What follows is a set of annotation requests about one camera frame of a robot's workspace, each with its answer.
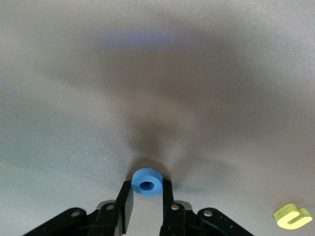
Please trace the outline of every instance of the metal screw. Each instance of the metal screw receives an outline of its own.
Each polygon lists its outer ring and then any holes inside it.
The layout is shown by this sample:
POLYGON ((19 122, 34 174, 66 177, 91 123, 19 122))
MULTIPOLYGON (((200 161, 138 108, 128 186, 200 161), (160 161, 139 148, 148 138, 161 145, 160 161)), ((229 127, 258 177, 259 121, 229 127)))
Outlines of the metal screw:
POLYGON ((115 207, 114 204, 108 205, 108 206, 106 207, 106 210, 112 210, 112 209, 114 209, 114 207, 115 207))
POLYGON ((71 214, 71 217, 76 217, 78 215, 80 215, 80 212, 77 210, 71 214))
POLYGON ((207 216, 207 217, 213 216, 212 212, 209 211, 209 210, 205 210, 205 211, 203 212, 203 215, 204 215, 204 216, 207 216))
POLYGON ((178 210, 179 209, 179 205, 173 204, 173 205, 171 205, 171 209, 172 210, 178 210))

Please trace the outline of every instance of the yellow foam letter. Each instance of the yellow foam letter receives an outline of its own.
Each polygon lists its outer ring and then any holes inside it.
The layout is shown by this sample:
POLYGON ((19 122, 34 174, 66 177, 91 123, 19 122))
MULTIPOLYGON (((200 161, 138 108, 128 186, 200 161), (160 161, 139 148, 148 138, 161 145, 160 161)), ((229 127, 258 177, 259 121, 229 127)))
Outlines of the yellow foam letter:
POLYGON ((277 224, 287 230, 295 230, 309 223, 313 218, 305 208, 297 209, 295 204, 288 203, 274 213, 277 224))

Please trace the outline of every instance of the yellow curved toy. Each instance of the yellow curved toy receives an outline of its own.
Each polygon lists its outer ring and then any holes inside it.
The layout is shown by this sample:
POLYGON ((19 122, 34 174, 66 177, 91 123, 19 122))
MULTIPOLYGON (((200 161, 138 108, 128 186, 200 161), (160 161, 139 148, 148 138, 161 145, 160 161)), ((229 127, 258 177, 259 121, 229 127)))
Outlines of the yellow curved toy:
POLYGON ((293 203, 288 203, 274 213, 277 225, 287 230, 295 230, 311 222, 313 219, 305 208, 297 209, 293 203))

